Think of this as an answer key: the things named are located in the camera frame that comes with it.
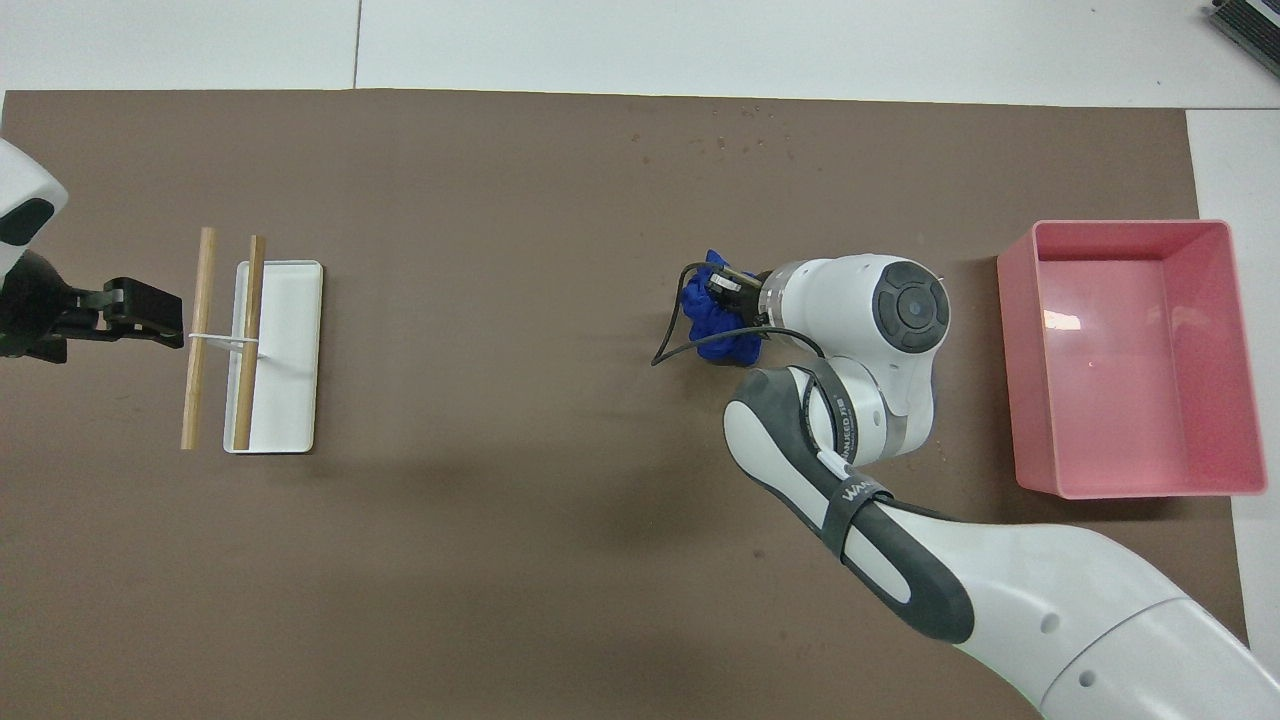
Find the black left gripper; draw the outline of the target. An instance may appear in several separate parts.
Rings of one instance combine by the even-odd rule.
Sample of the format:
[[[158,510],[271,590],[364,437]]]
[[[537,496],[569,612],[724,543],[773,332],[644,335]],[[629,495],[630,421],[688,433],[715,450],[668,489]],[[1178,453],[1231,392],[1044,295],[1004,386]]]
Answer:
[[[110,337],[186,346],[179,297],[127,277],[109,281],[104,291],[102,320]],[[68,284],[47,259],[26,254],[3,281],[1,355],[67,363],[72,340],[104,342],[101,311],[87,304],[91,295]]]

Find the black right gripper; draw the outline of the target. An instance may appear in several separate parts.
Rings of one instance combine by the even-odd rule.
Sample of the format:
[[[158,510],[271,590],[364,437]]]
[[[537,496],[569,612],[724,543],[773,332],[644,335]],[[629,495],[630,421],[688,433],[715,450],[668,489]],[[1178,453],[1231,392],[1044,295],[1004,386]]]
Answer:
[[[737,316],[742,323],[767,323],[762,293],[768,278],[768,270],[751,274],[733,268],[717,268],[709,274],[708,293],[717,307]]]

